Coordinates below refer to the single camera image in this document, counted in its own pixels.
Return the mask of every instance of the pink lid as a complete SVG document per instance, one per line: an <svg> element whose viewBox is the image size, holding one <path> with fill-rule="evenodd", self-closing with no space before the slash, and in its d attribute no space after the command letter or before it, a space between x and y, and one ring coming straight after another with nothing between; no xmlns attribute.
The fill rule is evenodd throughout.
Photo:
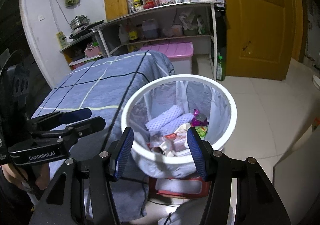
<svg viewBox="0 0 320 225"><path fill-rule="evenodd" d="M185 58L193 56L192 42L185 43L165 43L142 47L139 51L155 50L165 54L170 58Z"/></svg>

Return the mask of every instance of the cutting board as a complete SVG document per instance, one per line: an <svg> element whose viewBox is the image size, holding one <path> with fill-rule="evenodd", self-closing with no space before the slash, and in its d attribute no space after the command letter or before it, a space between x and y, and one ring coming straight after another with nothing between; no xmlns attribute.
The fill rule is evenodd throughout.
<svg viewBox="0 0 320 225"><path fill-rule="evenodd" d="M104 0L106 19L112 20L129 13L128 0Z"/></svg>

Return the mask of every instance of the door panel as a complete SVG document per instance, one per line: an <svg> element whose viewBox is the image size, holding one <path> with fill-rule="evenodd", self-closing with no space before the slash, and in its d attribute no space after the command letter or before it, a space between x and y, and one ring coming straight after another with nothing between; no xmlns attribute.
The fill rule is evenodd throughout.
<svg viewBox="0 0 320 225"><path fill-rule="evenodd" d="M225 0L227 75L282 80L295 34L293 0Z"/></svg>

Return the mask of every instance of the wall switch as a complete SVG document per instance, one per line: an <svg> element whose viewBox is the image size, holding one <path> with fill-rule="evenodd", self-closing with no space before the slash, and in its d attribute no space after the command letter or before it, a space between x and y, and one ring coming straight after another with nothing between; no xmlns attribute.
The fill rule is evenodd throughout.
<svg viewBox="0 0 320 225"><path fill-rule="evenodd" d="M38 20L39 21L44 20L44 16L43 15L38 15Z"/></svg>

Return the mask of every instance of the trash can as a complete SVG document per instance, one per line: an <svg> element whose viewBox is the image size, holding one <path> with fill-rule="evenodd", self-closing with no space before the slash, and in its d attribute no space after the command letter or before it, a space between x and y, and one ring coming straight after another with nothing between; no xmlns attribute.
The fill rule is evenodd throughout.
<svg viewBox="0 0 320 225"><path fill-rule="evenodd" d="M221 150L230 138L237 118L236 104L228 90L218 82L199 75L163 77L143 86L128 100L121 116L121 130L131 127L134 142L131 154L139 168L155 178L183 178L196 171L191 154L164 156L152 152L150 133L145 124L170 109L180 106L184 113L198 109L209 124L204 140Z"/></svg>

